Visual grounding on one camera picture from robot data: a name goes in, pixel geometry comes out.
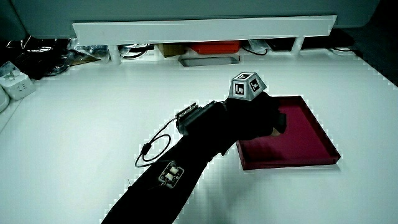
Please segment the person's right hand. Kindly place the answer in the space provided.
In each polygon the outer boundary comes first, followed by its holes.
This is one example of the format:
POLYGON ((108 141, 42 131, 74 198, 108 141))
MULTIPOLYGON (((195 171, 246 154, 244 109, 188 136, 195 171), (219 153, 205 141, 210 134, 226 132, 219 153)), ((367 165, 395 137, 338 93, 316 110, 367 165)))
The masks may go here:
POLYGON ((231 127, 239 140, 278 136, 287 127, 287 115, 279 102, 265 92, 266 84, 256 72, 241 72, 232 80, 224 100, 231 127))

